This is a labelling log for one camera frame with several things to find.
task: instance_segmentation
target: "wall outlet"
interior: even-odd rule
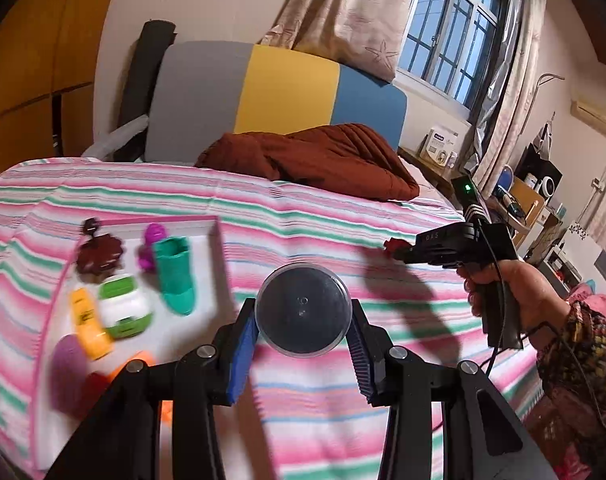
[[[592,187],[601,193],[605,191],[605,184],[598,178],[592,180]]]

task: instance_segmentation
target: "transparent lid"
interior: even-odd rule
[[[270,274],[256,298],[256,324],[272,348],[314,357],[339,344],[352,322],[345,284],[315,264],[289,264]]]

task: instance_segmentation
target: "blue gripper pad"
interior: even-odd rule
[[[237,402],[238,397],[243,393],[258,335],[259,329],[256,326],[254,313],[252,313],[245,323],[241,336],[238,338],[238,346],[234,352],[234,358],[229,369],[227,400],[232,404]]]

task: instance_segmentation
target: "window sill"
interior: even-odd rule
[[[395,76],[394,81],[392,81],[392,84],[401,90],[406,90],[418,95],[427,102],[439,107],[444,112],[447,112],[449,115],[456,117],[464,123],[470,124],[470,110],[448,94],[441,92],[438,88],[433,87],[426,81],[411,75],[405,70],[397,70],[397,75]]]

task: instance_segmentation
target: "electrical cord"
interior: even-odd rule
[[[499,334],[499,339],[496,341],[496,345],[494,345],[494,350],[492,351],[492,355],[490,356],[490,364],[488,365],[488,370],[486,371],[486,375],[489,377],[490,372],[494,366],[494,361],[496,360],[496,356],[499,354],[499,345],[503,340],[504,330],[506,329],[506,282],[504,282],[503,276],[501,275],[501,269],[499,268],[499,262],[496,259],[496,254],[494,254],[494,250],[492,245],[490,244],[490,240],[486,236],[486,233],[483,231],[483,226],[481,222],[478,222],[478,230],[481,231],[484,240],[486,241],[486,245],[488,246],[488,250],[490,250],[490,255],[492,256],[492,261],[494,264],[494,268],[496,269],[496,275],[499,278],[499,282],[501,283],[501,300],[499,301],[500,309],[501,309],[501,332]]]
[[[581,366],[581,363],[579,362],[579,359],[574,354],[574,351],[570,348],[570,345],[568,344],[568,342],[561,337],[561,335],[560,335],[559,331],[556,329],[556,327],[552,326],[548,321],[543,321],[543,322],[539,323],[536,327],[534,327],[532,330],[529,330],[521,338],[521,341],[523,341],[527,337],[530,337],[536,331],[540,330],[541,328],[543,328],[545,326],[548,327],[550,330],[552,330],[553,334],[555,335],[555,337],[557,338],[557,340],[561,343],[561,345],[563,346],[563,348],[565,350],[567,350],[570,353],[570,355],[572,356],[572,359],[574,360],[574,364],[578,368],[579,373],[581,374],[581,378],[583,379],[584,383],[586,384],[586,388],[587,388],[588,393],[590,394],[590,400],[592,400],[592,406],[594,408],[594,411],[596,413],[597,418],[599,419],[599,423],[602,426],[602,428],[606,431],[606,423],[603,420],[603,415],[601,413],[601,409],[599,408],[599,402],[596,399],[596,394],[595,394],[594,390],[592,389],[592,385],[590,384],[590,381],[587,380],[586,373],[584,372],[583,367]],[[505,352],[506,350],[508,350],[508,348],[503,348],[503,349],[499,350],[497,352],[497,355]],[[488,359],[486,359],[485,361],[483,361],[479,365],[479,367],[483,368],[483,366],[485,364],[489,363],[490,361],[492,361],[495,358],[496,358],[496,356],[494,355],[494,352],[492,352],[492,356],[488,357]]]

